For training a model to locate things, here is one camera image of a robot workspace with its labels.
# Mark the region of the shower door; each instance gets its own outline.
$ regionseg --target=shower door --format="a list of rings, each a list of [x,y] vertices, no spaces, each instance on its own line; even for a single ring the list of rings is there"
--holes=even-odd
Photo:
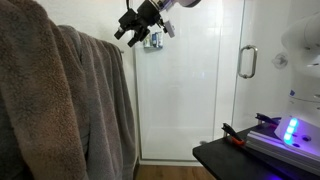
[[[142,160],[194,161],[192,148],[213,140],[222,2],[176,5],[176,37],[165,34],[159,49],[136,45]]]
[[[314,0],[245,0],[240,49],[256,46],[256,73],[252,78],[237,76],[232,126],[243,130],[257,124],[256,113],[269,117],[284,115],[290,92],[290,59],[283,69],[272,60],[284,51],[281,36],[288,25],[319,11]],[[254,51],[244,49],[240,74],[250,75]]]

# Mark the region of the gray towel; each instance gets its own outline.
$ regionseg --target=gray towel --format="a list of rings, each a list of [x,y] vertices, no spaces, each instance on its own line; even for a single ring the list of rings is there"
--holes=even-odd
[[[132,179],[119,49],[60,29],[34,1],[0,0],[0,177]]]
[[[70,26],[59,26],[70,46],[80,48],[87,79],[90,179],[133,179],[134,121],[119,48]]]

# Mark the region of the table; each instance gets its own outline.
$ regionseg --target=table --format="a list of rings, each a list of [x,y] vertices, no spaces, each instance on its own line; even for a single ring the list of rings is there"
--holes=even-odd
[[[245,139],[250,130],[270,128],[264,123],[241,131]],[[195,147],[194,157],[216,178],[223,180],[320,179],[319,176],[268,155],[231,143],[230,137]]]

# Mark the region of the white device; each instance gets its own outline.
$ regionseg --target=white device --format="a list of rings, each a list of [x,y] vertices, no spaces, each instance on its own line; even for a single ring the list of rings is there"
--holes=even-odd
[[[304,18],[283,34],[292,63],[287,117],[275,133],[286,147],[320,160],[320,13]]]
[[[150,33],[149,26],[157,24],[163,27],[165,33],[170,37],[174,37],[174,27],[169,19],[163,19],[164,13],[169,11],[176,3],[183,7],[194,7],[201,0],[145,0],[137,9],[129,8],[127,0],[128,11],[119,19],[120,27],[115,33],[115,37],[120,39],[124,33],[129,30],[134,31],[133,38],[129,41],[128,45],[132,47],[136,42],[143,41],[144,38]]]

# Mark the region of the metal door handle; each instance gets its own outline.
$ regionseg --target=metal door handle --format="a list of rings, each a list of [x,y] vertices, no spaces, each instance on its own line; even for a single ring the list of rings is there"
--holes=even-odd
[[[250,75],[247,74],[241,74],[241,64],[242,64],[242,54],[244,50],[250,50],[253,49],[254,53],[253,53],[253,63],[252,63],[252,71]],[[248,79],[248,78],[252,78],[255,73],[256,73],[256,66],[257,66],[257,57],[258,57],[258,48],[256,46],[253,45],[247,45],[245,47],[243,47],[240,50],[240,55],[239,55],[239,63],[238,63],[238,75],[244,79]]]

